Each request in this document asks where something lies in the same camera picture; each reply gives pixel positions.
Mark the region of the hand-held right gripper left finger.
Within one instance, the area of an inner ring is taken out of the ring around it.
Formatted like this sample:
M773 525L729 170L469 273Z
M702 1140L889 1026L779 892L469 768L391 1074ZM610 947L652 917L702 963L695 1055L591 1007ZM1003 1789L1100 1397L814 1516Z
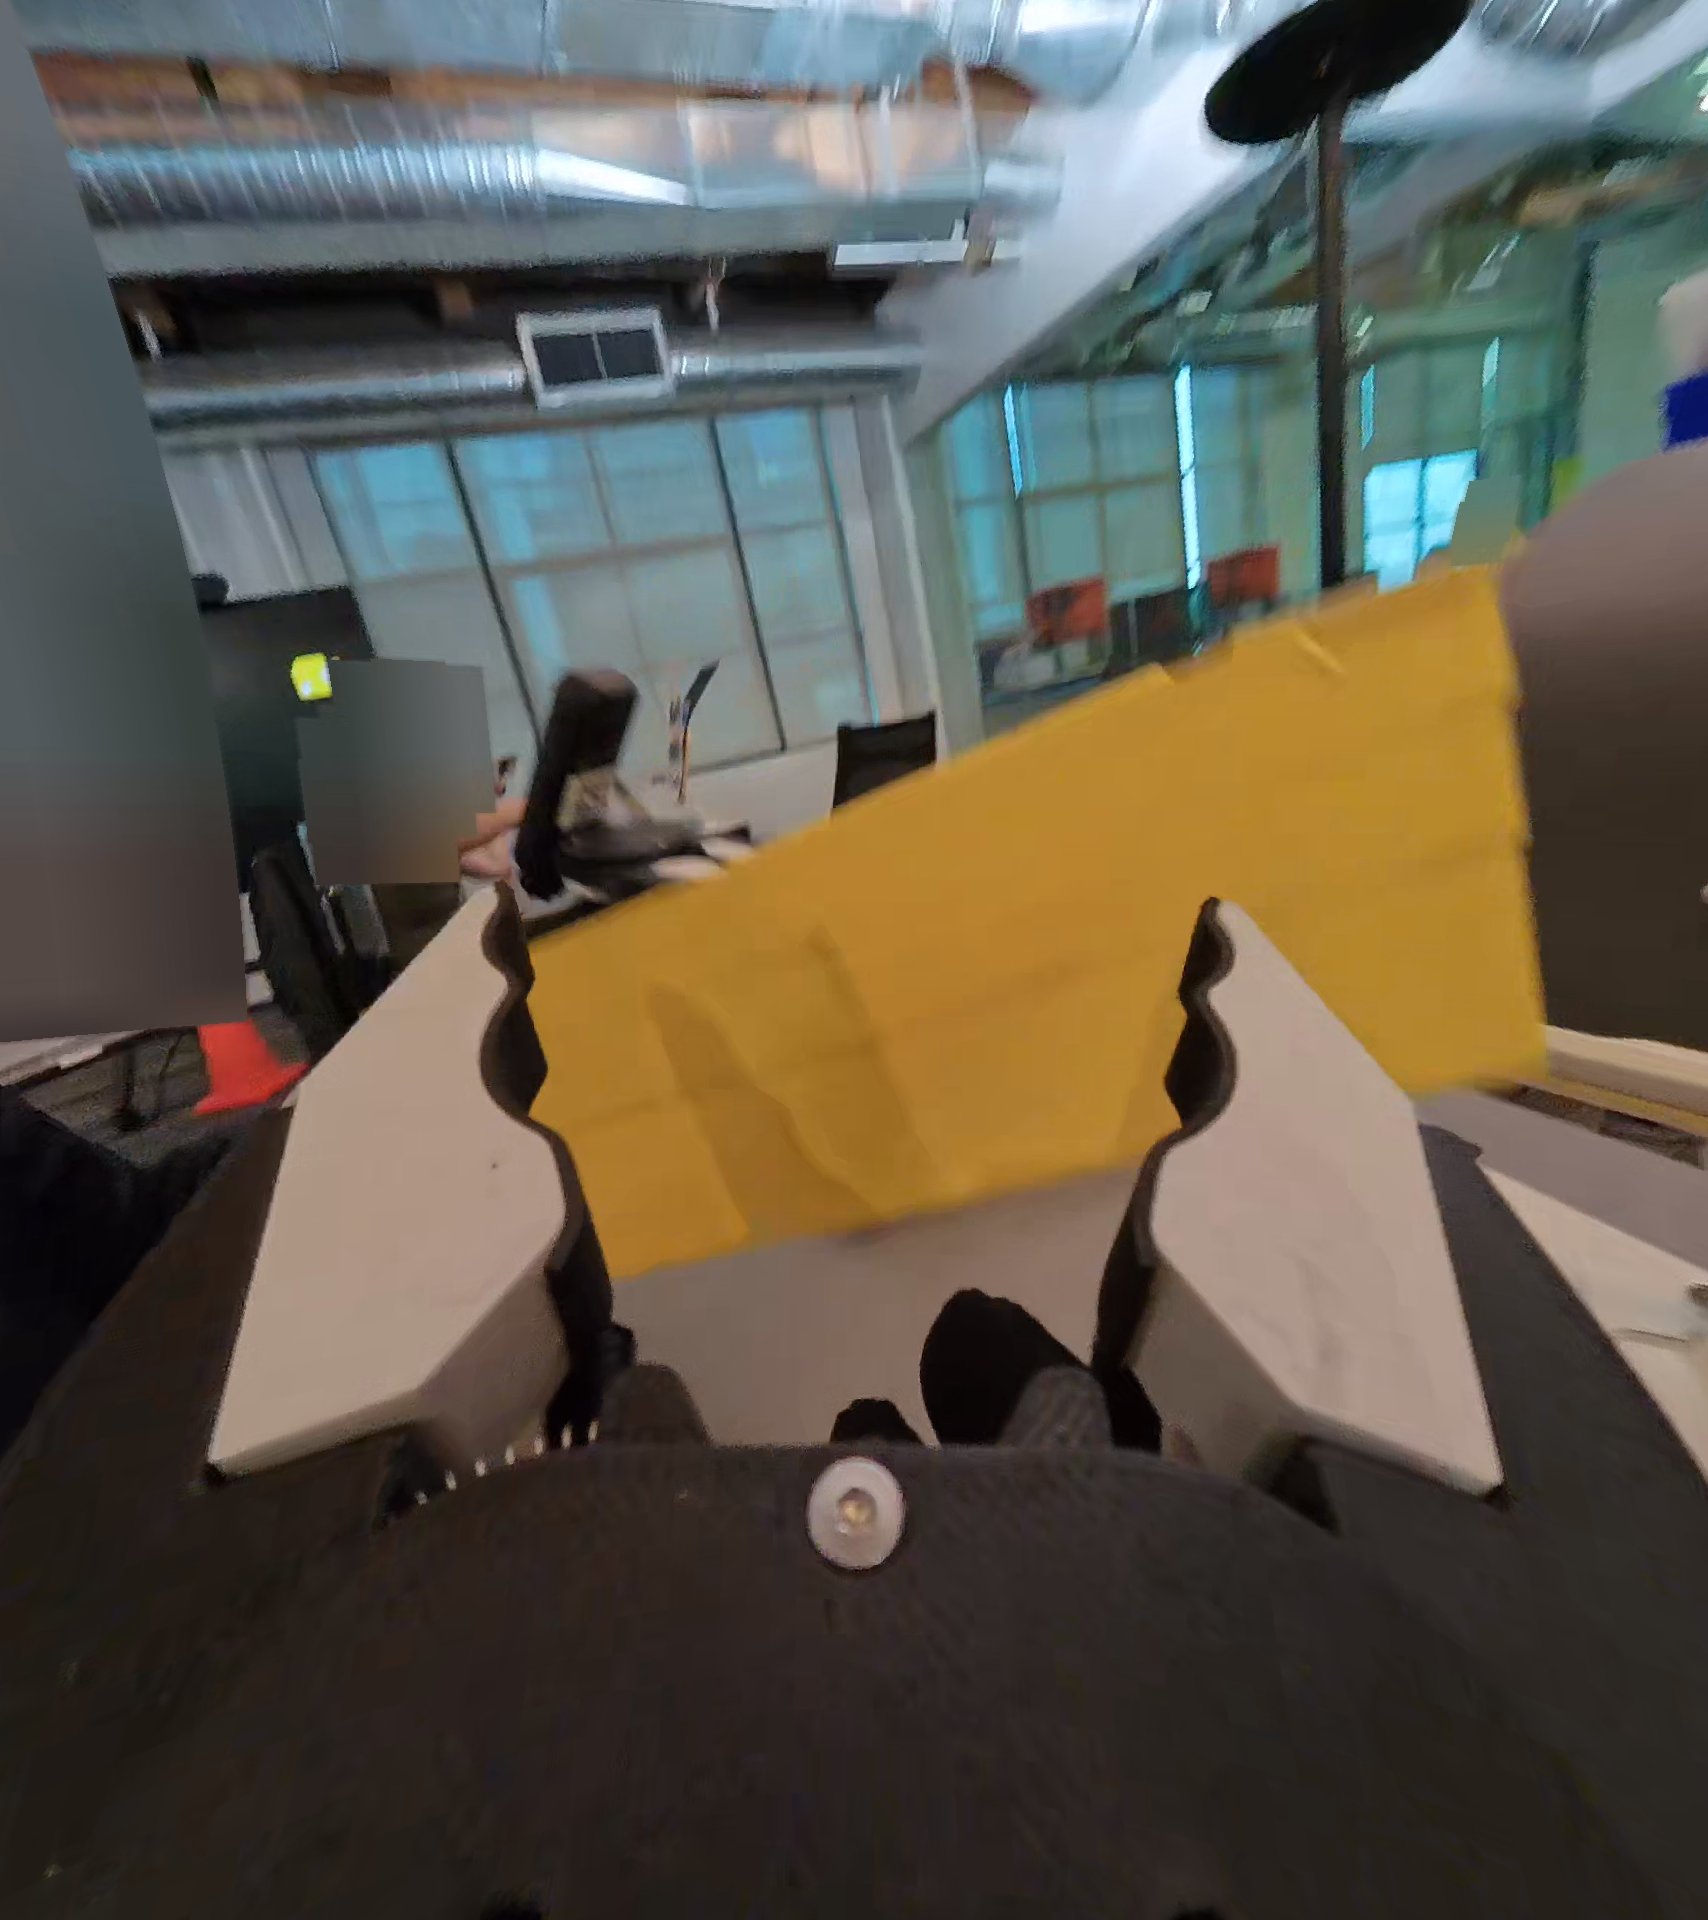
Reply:
M466 898L290 1108L209 1468L407 1434L438 1472L586 1449L627 1362L550 1064L532 947Z

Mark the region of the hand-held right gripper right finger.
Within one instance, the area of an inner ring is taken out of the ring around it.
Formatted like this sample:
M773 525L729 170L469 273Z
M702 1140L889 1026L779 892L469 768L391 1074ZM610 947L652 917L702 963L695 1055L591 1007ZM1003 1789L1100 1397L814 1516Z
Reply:
M1203 903L1178 1004L1178 1129L1107 1258L1094 1372L1220 1478L1267 1484L1321 1441L1487 1497L1502 1462L1411 1102L1232 903Z

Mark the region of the yellow plastic storage bin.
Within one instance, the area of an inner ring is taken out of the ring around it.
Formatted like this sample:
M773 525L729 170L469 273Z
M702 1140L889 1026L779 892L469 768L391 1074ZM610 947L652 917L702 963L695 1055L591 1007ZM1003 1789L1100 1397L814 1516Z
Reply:
M1543 1067L1492 568L1147 666L532 948L617 1281L1138 1164L1208 898L1411 1096Z

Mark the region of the orange traffic cone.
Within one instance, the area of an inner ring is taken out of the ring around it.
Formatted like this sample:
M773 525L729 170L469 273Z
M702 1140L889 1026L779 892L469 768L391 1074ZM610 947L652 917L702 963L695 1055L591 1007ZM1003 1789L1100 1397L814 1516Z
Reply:
M206 1023L195 1029L195 1041L206 1073L197 1118L268 1108L309 1074L306 1064L275 1055L255 1020Z

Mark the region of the white stand with wooden board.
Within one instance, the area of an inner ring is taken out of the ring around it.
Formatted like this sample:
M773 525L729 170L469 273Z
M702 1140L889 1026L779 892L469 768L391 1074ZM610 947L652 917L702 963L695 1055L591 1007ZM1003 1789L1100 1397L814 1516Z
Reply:
M1621 468L1500 568L1543 978L1543 1088L1704 1148L1708 443ZM1575 1276L1708 1480L1708 1270Z

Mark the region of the black office chair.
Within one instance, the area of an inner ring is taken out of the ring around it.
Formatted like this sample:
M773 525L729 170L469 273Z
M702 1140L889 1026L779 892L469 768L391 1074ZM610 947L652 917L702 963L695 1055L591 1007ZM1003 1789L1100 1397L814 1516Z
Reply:
M933 712L883 725L836 729L836 779L831 810L936 768L938 716Z

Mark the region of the black pole with round disc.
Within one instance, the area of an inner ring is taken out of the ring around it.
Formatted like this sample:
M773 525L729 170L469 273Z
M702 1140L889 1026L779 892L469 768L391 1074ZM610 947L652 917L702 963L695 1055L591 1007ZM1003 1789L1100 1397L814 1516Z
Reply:
M1257 37L1203 100L1228 148L1311 145L1319 577L1346 584L1346 113L1461 32L1471 4L1308 4Z

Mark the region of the black wall screen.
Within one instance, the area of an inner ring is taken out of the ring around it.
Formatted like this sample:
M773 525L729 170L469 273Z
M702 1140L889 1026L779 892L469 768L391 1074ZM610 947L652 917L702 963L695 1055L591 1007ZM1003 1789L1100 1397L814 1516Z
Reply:
M231 600L217 574L192 580L214 682L217 743L228 794L234 878L293 842L306 823L299 729L310 702L296 694L299 658L371 662L374 643L350 587Z

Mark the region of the silver ventilation duct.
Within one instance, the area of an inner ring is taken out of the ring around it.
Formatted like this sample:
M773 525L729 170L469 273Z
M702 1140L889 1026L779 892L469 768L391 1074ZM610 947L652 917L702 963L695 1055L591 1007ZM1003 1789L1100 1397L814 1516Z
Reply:
M62 125L98 226L528 226L572 216L1051 210L1063 161L936 103L153 109Z
M142 365L139 383L158 431L211 437L400 415L617 418L770 396L903 395L922 368L911 336L764 329L668 339L664 373L579 383L558 396L542 395L528 358L503 340L177 355Z

